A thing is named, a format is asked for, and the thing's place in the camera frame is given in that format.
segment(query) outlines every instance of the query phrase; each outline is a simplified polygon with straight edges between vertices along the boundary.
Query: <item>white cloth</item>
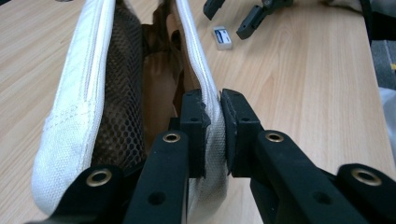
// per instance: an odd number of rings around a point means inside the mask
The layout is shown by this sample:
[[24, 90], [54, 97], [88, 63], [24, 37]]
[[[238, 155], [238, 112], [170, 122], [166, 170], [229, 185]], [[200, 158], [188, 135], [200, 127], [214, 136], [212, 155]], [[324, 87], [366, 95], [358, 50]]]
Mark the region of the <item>white cloth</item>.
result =
[[44, 125], [33, 167], [32, 192], [37, 206], [48, 215], [69, 185], [91, 165], [105, 99], [114, 4], [113, 0], [86, 2]]
[[[106, 54], [112, 33], [114, 0], [87, 0], [67, 53], [54, 106], [46, 119], [35, 157], [35, 203], [50, 215], [76, 177], [91, 165], [104, 104]], [[177, 1], [191, 66], [202, 88], [206, 130], [206, 178], [191, 179], [189, 222], [203, 221], [225, 198], [225, 124], [218, 92], [192, 19], [188, 0]]]
[[379, 88], [393, 159], [396, 163], [396, 91]]

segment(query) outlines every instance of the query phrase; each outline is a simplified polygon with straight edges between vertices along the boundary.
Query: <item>brown mesh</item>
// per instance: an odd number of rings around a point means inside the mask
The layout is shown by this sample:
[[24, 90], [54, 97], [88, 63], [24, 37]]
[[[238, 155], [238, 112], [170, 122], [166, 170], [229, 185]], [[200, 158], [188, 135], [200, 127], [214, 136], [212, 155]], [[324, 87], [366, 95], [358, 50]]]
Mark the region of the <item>brown mesh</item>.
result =
[[106, 60], [105, 107], [92, 154], [92, 165], [122, 169], [142, 161], [142, 32], [138, 18], [116, 4]]

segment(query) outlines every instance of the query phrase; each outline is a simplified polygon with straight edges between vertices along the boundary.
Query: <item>eraser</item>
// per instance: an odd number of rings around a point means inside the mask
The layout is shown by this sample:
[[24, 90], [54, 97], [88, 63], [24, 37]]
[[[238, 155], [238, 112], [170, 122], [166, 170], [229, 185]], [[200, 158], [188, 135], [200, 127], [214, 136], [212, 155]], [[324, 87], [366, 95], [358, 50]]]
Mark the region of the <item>eraser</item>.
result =
[[233, 42], [224, 26], [213, 27], [212, 34], [215, 37], [218, 49], [231, 49], [233, 47]]

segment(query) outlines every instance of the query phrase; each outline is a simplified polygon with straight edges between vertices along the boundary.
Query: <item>wooden table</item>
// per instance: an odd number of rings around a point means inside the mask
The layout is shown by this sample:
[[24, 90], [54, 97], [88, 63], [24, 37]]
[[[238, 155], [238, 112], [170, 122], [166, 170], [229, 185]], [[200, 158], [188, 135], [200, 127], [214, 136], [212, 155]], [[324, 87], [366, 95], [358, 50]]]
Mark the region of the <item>wooden table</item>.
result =
[[[133, 0], [150, 22], [156, 0]], [[396, 178], [370, 47], [359, 13], [295, 0], [268, 16], [247, 40], [235, 31], [254, 4], [226, 1], [213, 21], [191, 0], [218, 89], [241, 91], [266, 129], [287, 133], [320, 168], [360, 162]], [[13, 0], [0, 7], [0, 222], [44, 218], [30, 190], [44, 119], [57, 89], [82, 0]], [[232, 50], [210, 32], [224, 25]], [[230, 179], [209, 223], [261, 223], [247, 179]]]

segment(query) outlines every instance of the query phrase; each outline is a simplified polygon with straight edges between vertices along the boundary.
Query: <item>black clamp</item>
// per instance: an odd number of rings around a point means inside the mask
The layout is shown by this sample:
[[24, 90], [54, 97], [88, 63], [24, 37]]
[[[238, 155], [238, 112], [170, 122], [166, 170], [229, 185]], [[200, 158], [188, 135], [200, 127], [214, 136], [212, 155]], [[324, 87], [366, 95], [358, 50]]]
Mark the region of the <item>black clamp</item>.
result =
[[[266, 224], [396, 223], [396, 182], [361, 164], [337, 175], [319, 169], [286, 134], [264, 130], [246, 98], [223, 90], [226, 158], [233, 177], [250, 178]], [[189, 178], [205, 176], [200, 91], [184, 95], [180, 119], [157, 135], [146, 161], [122, 171], [91, 167], [67, 189], [49, 219], [31, 223], [186, 223]]]
[[[224, 0], [207, 0], [204, 4], [204, 14], [212, 20], [223, 3]], [[242, 21], [236, 33], [239, 38], [247, 39], [260, 26], [267, 15], [271, 15], [279, 8], [291, 7], [292, 4], [293, 0], [262, 0], [262, 7], [254, 6]]]

